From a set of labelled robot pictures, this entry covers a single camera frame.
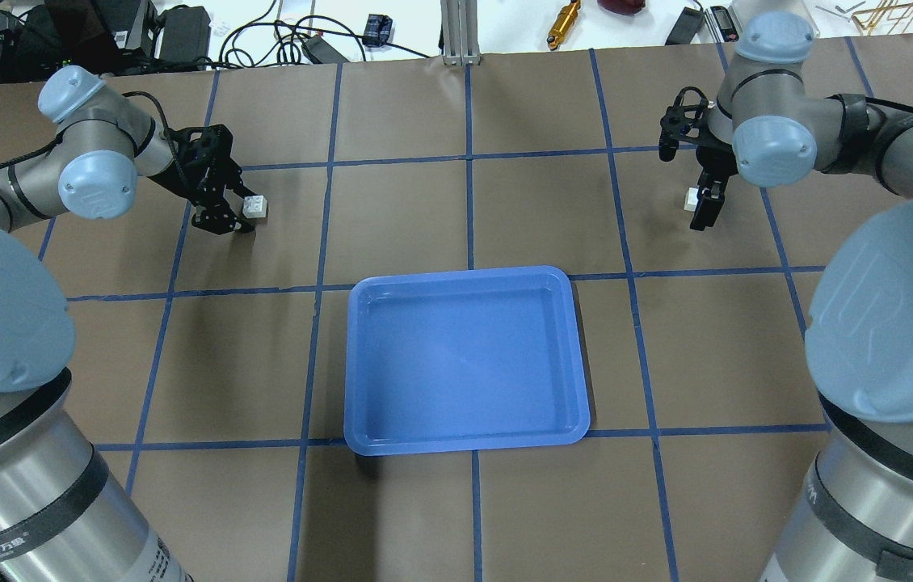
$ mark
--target metal cylinder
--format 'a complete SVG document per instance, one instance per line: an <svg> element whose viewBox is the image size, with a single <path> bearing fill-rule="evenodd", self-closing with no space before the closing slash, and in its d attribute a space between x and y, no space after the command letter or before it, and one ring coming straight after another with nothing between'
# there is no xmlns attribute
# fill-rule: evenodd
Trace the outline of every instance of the metal cylinder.
<svg viewBox="0 0 913 582"><path fill-rule="evenodd" d="M62 409L66 376L0 419L0 434L25 424L0 439L0 571L14 582L193 582ZM101 480L80 501L87 475Z"/></svg>
<svg viewBox="0 0 913 582"><path fill-rule="evenodd" d="M913 581L913 480L833 431L759 582Z"/></svg>

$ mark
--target grid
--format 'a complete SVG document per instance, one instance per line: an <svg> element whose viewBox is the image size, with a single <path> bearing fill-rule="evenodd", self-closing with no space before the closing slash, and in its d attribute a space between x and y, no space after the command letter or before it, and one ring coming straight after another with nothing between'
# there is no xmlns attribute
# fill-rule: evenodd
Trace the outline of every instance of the grid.
<svg viewBox="0 0 913 582"><path fill-rule="evenodd" d="M855 45L851 40L845 40L851 52L852 59L860 78L866 87L867 95L873 95L869 81L866 77L863 65L860 63L859 55L856 52ZM719 44L714 45L718 50L718 56L722 66L726 67L725 51ZM349 166L367 166L367 165L393 165L393 163L423 163L423 162L460 162L465 163L466 168L466 207L467 207L467 268L475 268L475 192L474 192L474 172L475 162L483 159L496 158L552 158L553 156L581 156L604 154L607 156L609 180L611 180L612 210L616 217L616 225L621 243L621 254L624 262L623 272L597 272L597 273L579 273L579 275L570 276L571 280L623 280L626 283L626 292L629 298L631 308L631 318L633 318L633 331L637 341L637 357L640 361L642 372L642 386L644 386L644 397L647 412L647 428L624 428L624 430L591 430L587 433L588 439L607 439L607 438L648 438L653 443L653 463L656 476L656 487L658 494L658 503L660 507L661 524L663 524L664 546L666 546L667 566L670 572L671 581L679 582L679 568L677 564L677 555L675 555L675 541L673 530L675 524L671 522L670 501L667 497L666 473L663 466L663 452L661 452L661 438L668 436L690 436L690 435L748 435L748 434L774 434L774 433L812 433L828 430L828 424L762 424L762 426L725 426L725 427L693 427L693 428L663 428L658 420L658 413L655 408L654 394L651 387L649 361L647 355L647 340L645 337L644 324L641 320L641 309L638 305L637 282L639 280L654 279L654 277L696 277L696 276L740 276L740 275L782 275L785 279L786 288L789 291L790 301L792 302L793 312L797 317L797 328L801 335L804 335L806 324L802 310L802 305L797 295L797 288L793 275L796 273L821 272L822 265L792 265L786 254L785 245L779 231L776 214L774 213L773 204L769 192L766 189L760 189L760 196L764 206L764 212L767 215L769 229L775 242L776 251L779 257L779 264L775 266L764 266L764 268L719 268L719 269L680 269L680 270L637 270L633 268L633 250L629 245L629 238L626 233L626 224L622 207L622 195L620 192L620 181L618 177L618 168L616 168L616 154L629 154L629 152L654 152L656 146L639 146L639 147L615 147L612 140L612 123L608 118L608 104L605 103L604 81L602 81L600 66L598 65L596 52L590 49L589 60L592 67L593 80L596 88L596 98L600 105L600 115L604 125L604 148L588 149L570 149L570 150L548 150L548 151L522 151L522 152L494 152L494 154L475 154L473 150L474 128L472 123L472 74L468 67L464 71L464 97L465 97L465 125L466 125L466 151L462 155L441 155L426 156L425 158L386 158L386 159L363 159L363 161L337 161L335 159L335 147L337 146L338 125L339 125L339 100L342 94L343 84L343 66L338 65L334 75L334 95L332 95L332 109L330 122L330 144L327 150L326 162L299 162L299 163L275 163L275 165L246 166L243 170L246 172L259 172L264 170L279 169L301 169L301 168L323 168L326 170L327 182L326 192L323 203L323 218L320 231L320 247L317 265L316 284L313 286L295 286L289 288L236 288L236 289L204 289L204 290L176 290L176 277L179 274L180 260L182 260L184 242L187 238L187 222L190 217L191 206L187 204L184 209L182 221L179 227L179 236L173 255L172 269L169 277L168 287L162 293L143 293L127 295L81 295L70 297L70 302L164 302L162 310L162 320L158 328L158 339L156 348L154 348L153 359L149 372L149 382L147 382L144 401L141 409L140 421L137 427L136 438L133 442L106 442L99 443L98 449L103 452L128 452L131 453L130 470L128 479L125 482L125 489L132 492L137 476L137 467L140 456L143 452L150 450L194 450L194 449L271 449L271 447L289 447L297 449L297 481L295 482L295 496L293 501L293 518L292 518L292 535L291 546L289 549L287 580L290 582L297 578L297 564L299 553L299 542L301 541L301 514L304 504L305 494L305 468L308 460L309 447L341 447L345 446L343 439L339 438L311 438L309 437L309 423L311 423L311 412L313 406L313 376L316 373L317 364L317 345L320 336L320 314L323 294L330 291L350 290L356 283L342 285L325 285L324 273L327 261L327 248L330 244L330 211L331 211L331 189L334 185L334 170L339 167ZM212 122L213 104L216 102L217 89L220 86L220 74L215 73L212 77L212 92L208 97L208 106L206 107L205 124ZM40 244L40 260L46 255L47 248L53 235L57 234L57 220L51 220L45 233L43 243ZM162 348L165 346L167 328L170 316L173 310L173 302L181 297L197 296L216 296L216 295L243 295L243 294L312 294L313 295L313 319L312 327L309 329L309 359L306 365L305 379L305 405L302 412L301 438L297 439L275 439L275 440L240 440L240 441L210 441L210 442L145 442L145 431L147 420L149 420L149 410L151 401L153 401L154 390L156 390L156 381L160 360L162 357ZM483 567L483 548L482 548L482 468L480 468L478 452L472 452L471 460L471 491L472 491L472 508L473 508L473 534L474 534L474 577L476 582L486 578L485 567Z"/></svg>

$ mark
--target label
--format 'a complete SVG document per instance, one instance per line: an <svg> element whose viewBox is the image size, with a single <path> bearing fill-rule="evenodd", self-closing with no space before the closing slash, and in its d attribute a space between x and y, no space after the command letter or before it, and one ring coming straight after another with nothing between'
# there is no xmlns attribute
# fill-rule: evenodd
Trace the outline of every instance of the label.
<svg viewBox="0 0 913 582"><path fill-rule="evenodd" d="M769 566L766 566L766 571L762 572L762 578L759 578L759 582L790 582L786 579L786 574L783 574L782 568L779 567L779 560L776 559L776 554L773 554L773 557L769 559Z"/></svg>
<svg viewBox="0 0 913 582"><path fill-rule="evenodd" d="M194 579L183 571L154 529L149 528L140 557L120 582L194 582Z"/></svg>

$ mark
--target blue tray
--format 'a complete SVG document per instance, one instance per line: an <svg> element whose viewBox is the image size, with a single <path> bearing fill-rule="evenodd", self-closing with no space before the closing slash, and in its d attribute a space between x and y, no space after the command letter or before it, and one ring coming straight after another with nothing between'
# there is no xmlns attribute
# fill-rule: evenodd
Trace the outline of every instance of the blue tray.
<svg viewBox="0 0 913 582"><path fill-rule="evenodd" d="M560 270L382 276L352 290L345 440L357 453L570 445L589 424Z"/></svg>

